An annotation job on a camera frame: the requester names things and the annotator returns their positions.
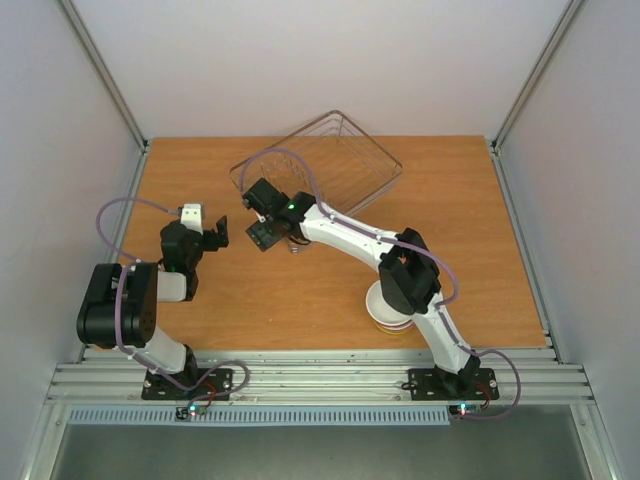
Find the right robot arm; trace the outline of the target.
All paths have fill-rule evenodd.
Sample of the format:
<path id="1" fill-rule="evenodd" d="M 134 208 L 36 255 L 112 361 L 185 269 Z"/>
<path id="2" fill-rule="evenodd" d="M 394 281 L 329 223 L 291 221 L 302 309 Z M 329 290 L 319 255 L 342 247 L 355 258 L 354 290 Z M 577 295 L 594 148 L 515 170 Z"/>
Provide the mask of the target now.
<path id="1" fill-rule="evenodd" d="M 365 297 L 374 322 L 389 332 L 418 329 L 431 350 L 435 388 L 442 396 L 461 399 L 475 387 L 480 360 L 451 321 L 439 280 L 441 264 L 417 231 L 374 228 L 306 192 L 288 197 L 264 178 L 243 193 L 242 201 L 258 217 L 247 234 L 261 250 L 283 238 L 321 243 L 375 270 L 378 280 Z"/>

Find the white bowl orange outside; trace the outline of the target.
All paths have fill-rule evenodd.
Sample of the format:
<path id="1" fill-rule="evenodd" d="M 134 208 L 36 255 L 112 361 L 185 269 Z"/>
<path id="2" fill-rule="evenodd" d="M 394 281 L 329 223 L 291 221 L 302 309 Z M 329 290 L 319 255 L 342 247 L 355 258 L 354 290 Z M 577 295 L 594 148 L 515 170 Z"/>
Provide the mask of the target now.
<path id="1" fill-rule="evenodd" d="M 412 321 L 408 314 L 403 314 L 393 309 L 387 304 L 382 295 L 381 282 L 374 282 L 367 291 L 365 297 L 366 309 L 373 320 L 378 322 L 397 325 Z"/>

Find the wire dish rack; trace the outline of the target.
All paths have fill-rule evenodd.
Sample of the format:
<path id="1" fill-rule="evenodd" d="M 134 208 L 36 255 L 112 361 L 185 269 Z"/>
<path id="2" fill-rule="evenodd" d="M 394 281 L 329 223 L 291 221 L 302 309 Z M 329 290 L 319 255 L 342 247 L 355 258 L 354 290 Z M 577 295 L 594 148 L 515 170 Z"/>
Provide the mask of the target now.
<path id="1" fill-rule="evenodd" d="M 395 185 L 402 163 L 339 110 L 331 110 L 234 165 L 240 192 L 264 178 L 293 197 L 318 193 L 325 206 L 354 218 Z"/>

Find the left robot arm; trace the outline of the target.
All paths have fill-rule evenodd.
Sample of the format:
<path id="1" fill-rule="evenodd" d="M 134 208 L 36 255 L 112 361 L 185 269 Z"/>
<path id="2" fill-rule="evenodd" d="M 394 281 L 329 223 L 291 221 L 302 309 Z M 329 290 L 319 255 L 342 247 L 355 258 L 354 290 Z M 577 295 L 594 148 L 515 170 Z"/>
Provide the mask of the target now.
<path id="1" fill-rule="evenodd" d="M 208 230 L 199 217 L 174 220 L 160 231 L 158 262 L 96 265 L 76 321 L 79 340 L 120 350 L 164 379 L 177 397 L 192 397 L 202 383 L 195 355 L 158 326 L 158 305 L 192 301 L 202 257 L 228 245 L 226 216 Z"/>

